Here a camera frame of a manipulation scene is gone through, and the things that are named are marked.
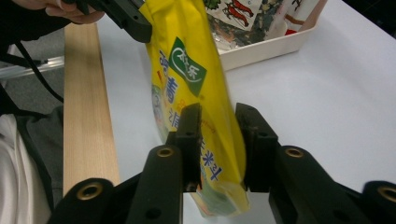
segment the green logo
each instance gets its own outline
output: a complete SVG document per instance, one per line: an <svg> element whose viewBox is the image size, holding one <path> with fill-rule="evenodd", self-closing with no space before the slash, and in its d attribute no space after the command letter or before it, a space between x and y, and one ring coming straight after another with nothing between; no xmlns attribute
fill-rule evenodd
<svg viewBox="0 0 396 224"><path fill-rule="evenodd" d="M204 84L206 69L189 57L183 42L178 37L169 58L169 66L183 77L192 94L198 96Z"/></svg>

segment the white cloth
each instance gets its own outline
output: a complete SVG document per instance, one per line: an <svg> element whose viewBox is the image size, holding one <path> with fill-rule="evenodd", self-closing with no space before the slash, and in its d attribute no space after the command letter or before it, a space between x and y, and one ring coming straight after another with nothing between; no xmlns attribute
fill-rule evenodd
<svg viewBox="0 0 396 224"><path fill-rule="evenodd" d="M0 223L41 224L50 207L12 115L0 117Z"/></svg>

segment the black cable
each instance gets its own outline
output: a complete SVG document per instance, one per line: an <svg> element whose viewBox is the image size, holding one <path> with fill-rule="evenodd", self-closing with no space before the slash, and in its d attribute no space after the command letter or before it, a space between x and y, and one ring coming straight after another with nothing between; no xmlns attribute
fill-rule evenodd
<svg viewBox="0 0 396 224"><path fill-rule="evenodd" d="M46 81L46 79L44 79L43 75L38 70L33 59L30 57L29 53L27 52L26 48L23 46L21 41L16 41L15 45L17 46L18 50L21 52L22 56L29 63L30 67L32 68L33 72L35 73L35 76L38 78L38 80L41 82L41 84L43 84L43 86L47 89L47 91L49 91L49 93L52 94L53 97L55 97L58 101L63 103L64 98L62 96L60 96L58 93L56 93L56 91L54 91L52 89L52 87L49 85L49 83Z"/></svg>

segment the brass screw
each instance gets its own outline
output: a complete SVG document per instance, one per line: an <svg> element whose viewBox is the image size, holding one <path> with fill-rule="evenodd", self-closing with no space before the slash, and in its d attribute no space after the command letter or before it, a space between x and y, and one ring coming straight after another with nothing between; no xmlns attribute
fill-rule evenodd
<svg viewBox="0 0 396 224"><path fill-rule="evenodd" d="M88 201L95 198L103 191L103 186L99 182L92 182L85 185L77 192L77 198L82 201Z"/></svg>
<svg viewBox="0 0 396 224"><path fill-rule="evenodd" d="M381 186L378 188L379 194L381 194L382 197L386 198L387 200L396 203L396 189L387 187L387 186Z"/></svg>
<svg viewBox="0 0 396 224"><path fill-rule="evenodd" d="M157 156L159 157L170 157L175 153L175 151L172 148L166 147L166 148L161 148L160 150L157 151Z"/></svg>
<svg viewBox="0 0 396 224"><path fill-rule="evenodd" d="M304 153L297 148L288 148L286 149L286 154L290 157L294 157L294 158L301 158L304 156Z"/></svg>

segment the snack box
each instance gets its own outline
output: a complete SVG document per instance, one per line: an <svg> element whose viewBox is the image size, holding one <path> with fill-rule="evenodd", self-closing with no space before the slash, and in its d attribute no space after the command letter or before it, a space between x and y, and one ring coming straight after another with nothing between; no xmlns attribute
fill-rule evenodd
<svg viewBox="0 0 396 224"><path fill-rule="evenodd" d="M308 39L309 34L317 27L318 17L326 2L327 0L318 1L299 32L295 34L283 35L238 49L219 49L224 71L299 50Z"/></svg>

